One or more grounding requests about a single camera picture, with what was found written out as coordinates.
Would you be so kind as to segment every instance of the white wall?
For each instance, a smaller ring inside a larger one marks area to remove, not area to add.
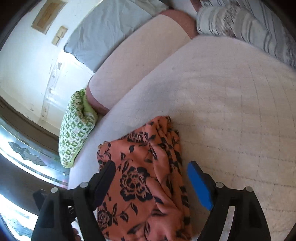
[[[45,2],[41,1],[20,20],[0,52],[0,95],[17,111],[58,134],[59,123],[40,119],[46,87],[67,39],[100,0],[68,0],[46,35],[31,28]],[[68,28],[68,32],[54,46],[51,42],[60,26]]]

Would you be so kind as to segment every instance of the beige quilted bedspread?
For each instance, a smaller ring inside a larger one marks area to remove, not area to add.
[[[149,73],[102,119],[70,172],[70,188],[97,172],[97,146],[158,115],[179,130],[185,167],[196,160],[229,188],[253,187],[273,241],[296,222],[296,73],[244,42],[198,36]],[[190,182],[195,237],[208,212]],[[231,215],[222,240],[227,240]]]

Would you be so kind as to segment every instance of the green and white folded towel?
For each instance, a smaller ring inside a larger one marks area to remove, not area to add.
[[[86,100],[85,89],[76,91],[67,106],[59,135],[59,155],[64,167],[73,166],[97,120],[97,113]]]

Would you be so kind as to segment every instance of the orange floral cloth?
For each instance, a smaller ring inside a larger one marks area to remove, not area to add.
[[[106,239],[191,239],[179,140],[170,117],[156,117],[121,139],[99,146],[100,169],[109,160],[116,164],[115,177],[97,211]]]

